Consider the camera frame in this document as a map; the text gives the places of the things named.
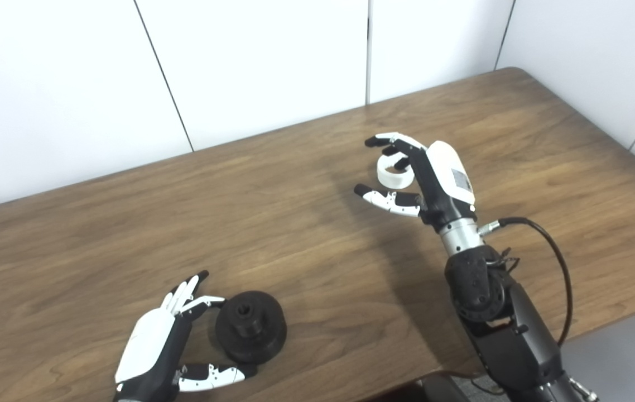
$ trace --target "robotic hand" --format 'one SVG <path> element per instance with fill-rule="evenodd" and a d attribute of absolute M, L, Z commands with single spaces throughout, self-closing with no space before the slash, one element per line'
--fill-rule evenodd
<path fill-rule="evenodd" d="M 395 169 L 404 171 L 411 165 L 422 195 L 378 191 L 360 184 L 355 187 L 358 196 L 391 213 L 419 216 L 437 231 L 458 219 L 476 220 L 471 183 L 459 155 L 446 142 L 437 141 L 425 147 L 412 137 L 387 132 L 367 139 L 364 144 L 386 146 L 382 153 L 387 156 L 401 155 Z"/>
<path fill-rule="evenodd" d="M 139 318 L 114 375 L 114 402 L 169 402 L 179 392 L 205 391 L 256 374 L 255 365 L 179 365 L 193 321 L 225 302 L 215 296 L 194 298 L 206 277 L 208 271 L 202 271 L 183 281 L 164 297 L 159 308 Z"/>

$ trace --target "wood grain surface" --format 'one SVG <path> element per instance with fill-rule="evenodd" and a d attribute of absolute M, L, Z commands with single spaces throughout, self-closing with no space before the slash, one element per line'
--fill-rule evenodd
<path fill-rule="evenodd" d="M 180 401 L 351 401 L 479 372 L 439 237 L 353 194 L 378 185 L 363 140 L 390 131 L 458 150 L 480 222 L 550 231 L 572 271 L 571 336 L 635 313 L 635 158 L 505 69 L 1 204 L 0 401 L 111 400 L 137 318 L 203 269 L 202 294 L 274 295 L 288 339 L 253 379 Z M 547 244 L 526 228 L 488 241 L 522 257 L 514 276 L 560 333 Z M 195 324 L 185 361 L 225 362 L 213 320 Z"/>

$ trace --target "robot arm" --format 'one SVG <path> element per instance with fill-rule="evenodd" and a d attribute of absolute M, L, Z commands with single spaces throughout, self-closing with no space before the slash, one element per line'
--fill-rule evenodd
<path fill-rule="evenodd" d="M 445 276 L 452 303 L 486 372 L 509 399 L 577 402 L 580 395 L 594 402 L 595 394 L 563 370 L 558 344 L 509 274 L 505 255 L 483 241 L 481 234 L 496 227 L 489 224 L 479 231 L 476 226 L 473 189 L 455 150 L 440 141 L 424 147 L 399 133 L 375 135 L 364 144 L 386 146 L 384 155 L 403 153 L 395 167 L 411 165 L 422 195 L 365 185 L 357 185 L 355 192 L 391 213 L 420 216 L 439 233 L 449 255 Z"/>

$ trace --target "white plastic ring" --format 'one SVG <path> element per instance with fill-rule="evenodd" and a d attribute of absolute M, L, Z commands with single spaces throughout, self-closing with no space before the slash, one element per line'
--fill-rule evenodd
<path fill-rule="evenodd" d="M 406 188 L 412 181 L 414 181 L 414 171 L 411 166 L 407 166 L 407 170 L 404 173 L 392 173 L 387 169 L 393 168 L 395 163 L 399 162 L 402 158 L 407 157 L 401 152 L 397 152 L 394 155 L 386 156 L 382 155 L 377 160 L 377 178 L 383 186 L 391 188 L 392 190 L 400 190 Z"/>

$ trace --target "black spool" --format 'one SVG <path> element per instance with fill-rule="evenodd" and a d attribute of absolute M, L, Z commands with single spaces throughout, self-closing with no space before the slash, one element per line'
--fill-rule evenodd
<path fill-rule="evenodd" d="M 218 343 L 238 363 L 266 363 L 280 352 L 286 337 L 287 325 L 280 304 L 258 290 L 234 296 L 216 318 Z"/>

